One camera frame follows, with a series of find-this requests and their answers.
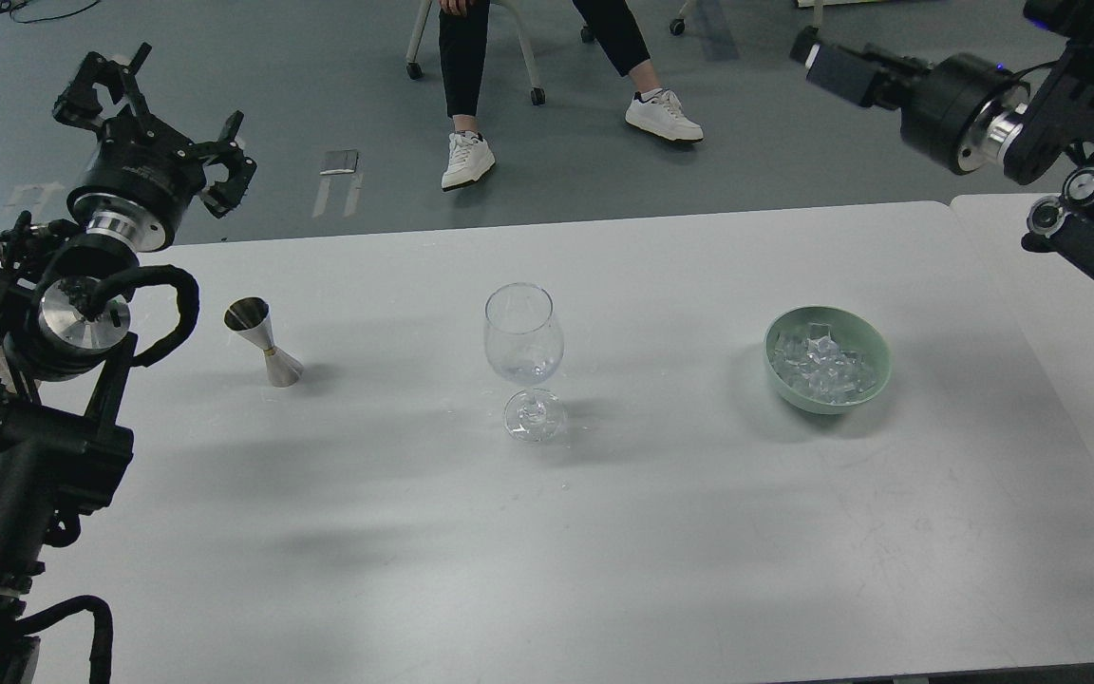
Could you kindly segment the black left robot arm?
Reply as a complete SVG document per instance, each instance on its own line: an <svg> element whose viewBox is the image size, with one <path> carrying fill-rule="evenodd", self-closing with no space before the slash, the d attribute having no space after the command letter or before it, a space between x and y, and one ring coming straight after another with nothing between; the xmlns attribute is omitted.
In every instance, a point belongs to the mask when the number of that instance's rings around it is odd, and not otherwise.
<svg viewBox="0 0 1094 684"><path fill-rule="evenodd" d="M88 680L110 680L107 601L27 614L26 598L42 550L74 544L133 460L133 431L119 425L127 376L197 325L191 274L140 256L173 245L194 199L214 217L234 211L256 170L237 142L242 113L194 142L149 108L138 84L149 51L127 62L88 53L53 106L56 121L97 139L68 217L23 211L0 231L0 683L30 683L40 633L80 612L92 619Z"/></svg>

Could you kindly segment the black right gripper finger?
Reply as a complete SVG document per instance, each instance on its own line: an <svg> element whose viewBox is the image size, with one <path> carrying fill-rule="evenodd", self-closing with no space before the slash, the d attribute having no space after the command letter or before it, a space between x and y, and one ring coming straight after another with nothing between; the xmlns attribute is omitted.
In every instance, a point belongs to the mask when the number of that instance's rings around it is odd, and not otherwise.
<svg viewBox="0 0 1094 684"><path fill-rule="evenodd" d="M876 44L851 50L821 39L821 31L799 31L791 60L806 68L806 81L859 107L903 107L915 86L930 76L933 63L885 50Z"/></svg>

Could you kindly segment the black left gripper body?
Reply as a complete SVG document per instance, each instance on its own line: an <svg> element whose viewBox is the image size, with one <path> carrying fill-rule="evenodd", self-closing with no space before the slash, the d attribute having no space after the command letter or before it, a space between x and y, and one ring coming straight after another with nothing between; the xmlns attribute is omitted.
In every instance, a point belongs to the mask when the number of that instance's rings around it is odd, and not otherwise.
<svg viewBox="0 0 1094 684"><path fill-rule="evenodd" d="M168 248L195 195L207 186L205 164L217 161L212 143L194 143L164 121L107 120L97 147L66 208L86 228L98 211L133 219L126 239L133 250Z"/></svg>

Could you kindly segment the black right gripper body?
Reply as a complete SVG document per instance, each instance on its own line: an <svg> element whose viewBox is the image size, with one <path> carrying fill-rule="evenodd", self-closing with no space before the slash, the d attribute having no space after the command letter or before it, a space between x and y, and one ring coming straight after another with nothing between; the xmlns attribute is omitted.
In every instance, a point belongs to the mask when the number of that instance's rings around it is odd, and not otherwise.
<svg viewBox="0 0 1094 684"><path fill-rule="evenodd" d="M999 63L956 53L917 79L900 108L900 139L956 175L1002 163L1028 109L1029 83Z"/></svg>

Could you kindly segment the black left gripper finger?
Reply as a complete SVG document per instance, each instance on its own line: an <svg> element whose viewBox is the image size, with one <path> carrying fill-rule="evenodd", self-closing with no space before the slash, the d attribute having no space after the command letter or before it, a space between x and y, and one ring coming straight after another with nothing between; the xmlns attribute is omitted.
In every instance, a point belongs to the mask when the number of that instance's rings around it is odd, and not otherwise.
<svg viewBox="0 0 1094 684"><path fill-rule="evenodd" d="M226 170L224 179L208 183L199 192L205 208L217 219L235 211L247 194L257 169L256 161L247 155L237 139L243 120L242 111L232 112L216 140L191 144L191 159L199 161L203 167Z"/></svg>
<svg viewBox="0 0 1094 684"><path fill-rule="evenodd" d="M88 53L72 81L53 104L53 120L95 134L97 143L121 138L133 143L158 143L158 117L149 109L138 84L139 70L152 45L140 43L123 63L101 53Z"/></svg>

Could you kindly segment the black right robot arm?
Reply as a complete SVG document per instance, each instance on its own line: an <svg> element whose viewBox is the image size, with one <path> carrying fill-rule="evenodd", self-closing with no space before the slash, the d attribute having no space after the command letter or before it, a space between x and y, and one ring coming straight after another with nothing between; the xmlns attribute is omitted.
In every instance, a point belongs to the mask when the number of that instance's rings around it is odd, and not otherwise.
<svg viewBox="0 0 1094 684"><path fill-rule="evenodd" d="M1029 207L1022 247L1056 253L1094 281L1094 1L1028 1L1022 13L1066 42L1039 86L971 53L930 63L877 45L851 50L815 26L799 31L790 56L808 83L898 112L903 142L956 175L996 163L1028 185L1072 161L1060 192Z"/></svg>

